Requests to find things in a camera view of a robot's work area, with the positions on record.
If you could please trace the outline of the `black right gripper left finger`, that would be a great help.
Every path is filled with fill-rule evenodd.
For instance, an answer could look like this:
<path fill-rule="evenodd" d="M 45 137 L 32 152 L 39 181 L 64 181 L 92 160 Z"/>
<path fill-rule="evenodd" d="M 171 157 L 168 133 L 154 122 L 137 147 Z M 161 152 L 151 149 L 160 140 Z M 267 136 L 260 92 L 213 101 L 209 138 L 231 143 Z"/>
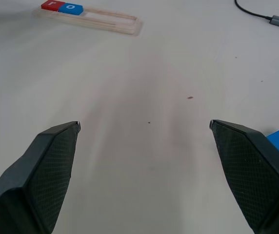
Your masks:
<path fill-rule="evenodd" d="M 80 122 L 39 133 L 0 176 L 0 234 L 50 234 L 68 190 Z"/>

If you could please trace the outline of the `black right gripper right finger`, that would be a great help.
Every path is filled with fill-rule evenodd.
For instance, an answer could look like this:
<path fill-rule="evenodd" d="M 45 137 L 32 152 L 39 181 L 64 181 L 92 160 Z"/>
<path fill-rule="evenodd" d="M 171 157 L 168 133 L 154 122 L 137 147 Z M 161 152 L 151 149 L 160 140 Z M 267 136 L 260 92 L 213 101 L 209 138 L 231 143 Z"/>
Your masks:
<path fill-rule="evenodd" d="M 243 125 L 210 122 L 230 190 L 256 234 L 279 234 L 279 130 L 265 136 Z"/>

